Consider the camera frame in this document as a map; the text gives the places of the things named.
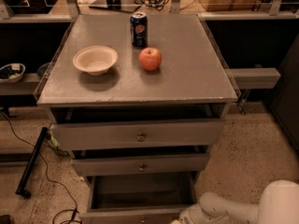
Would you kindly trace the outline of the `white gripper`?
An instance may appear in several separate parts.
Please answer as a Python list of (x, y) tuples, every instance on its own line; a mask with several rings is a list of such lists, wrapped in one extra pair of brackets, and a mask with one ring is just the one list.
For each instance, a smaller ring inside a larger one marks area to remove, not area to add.
[(199, 203), (184, 209), (178, 220), (173, 220), (170, 224), (204, 224), (205, 218)]

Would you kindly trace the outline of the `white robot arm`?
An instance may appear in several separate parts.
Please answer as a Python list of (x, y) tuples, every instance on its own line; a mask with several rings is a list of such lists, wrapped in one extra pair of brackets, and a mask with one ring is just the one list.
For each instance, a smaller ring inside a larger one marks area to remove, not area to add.
[(299, 185), (274, 181), (264, 189), (258, 204), (229, 201), (206, 192), (170, 224), (223, 224), (229, 217), (242, 224), (299, 224)]

